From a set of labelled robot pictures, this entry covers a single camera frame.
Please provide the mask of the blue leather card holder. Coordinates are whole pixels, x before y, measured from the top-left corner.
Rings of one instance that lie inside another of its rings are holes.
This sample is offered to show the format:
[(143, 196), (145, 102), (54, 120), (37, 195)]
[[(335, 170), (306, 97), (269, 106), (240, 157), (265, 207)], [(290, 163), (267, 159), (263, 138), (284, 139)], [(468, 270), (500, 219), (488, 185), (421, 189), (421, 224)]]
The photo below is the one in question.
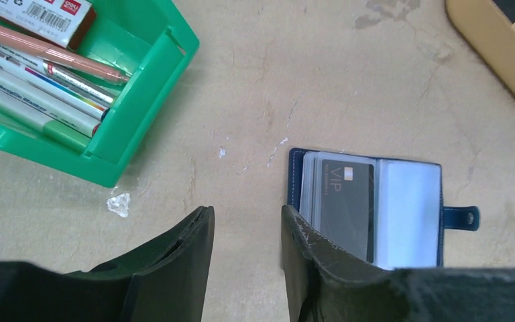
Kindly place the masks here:
[(439, 164), (293, 148), (287, 201), (324, 237), (320, 201), (325, 159), (374, 166), (374, 260), (370, 264), (387, 270), (440, 267), (446, 230), (479, 229), (477, 207), (444, 205)]

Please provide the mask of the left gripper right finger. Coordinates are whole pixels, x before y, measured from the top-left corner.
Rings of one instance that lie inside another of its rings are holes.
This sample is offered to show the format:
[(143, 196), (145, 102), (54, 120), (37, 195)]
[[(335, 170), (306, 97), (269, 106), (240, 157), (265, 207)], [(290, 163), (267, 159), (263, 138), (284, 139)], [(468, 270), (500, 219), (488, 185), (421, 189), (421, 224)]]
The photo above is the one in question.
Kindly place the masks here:
[(281, 210), (291, 321), (515, 321), (515, 268), (384, 270)]

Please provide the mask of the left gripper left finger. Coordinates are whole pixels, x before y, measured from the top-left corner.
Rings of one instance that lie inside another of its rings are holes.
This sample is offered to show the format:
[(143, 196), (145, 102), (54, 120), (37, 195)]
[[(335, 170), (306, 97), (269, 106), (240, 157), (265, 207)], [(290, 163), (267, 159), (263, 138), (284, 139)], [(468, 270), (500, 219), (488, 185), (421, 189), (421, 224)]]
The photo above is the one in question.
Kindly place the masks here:
[(88, 272), (0, 262), (0, 321), (200, 321), (215, 230), (199, 207)]

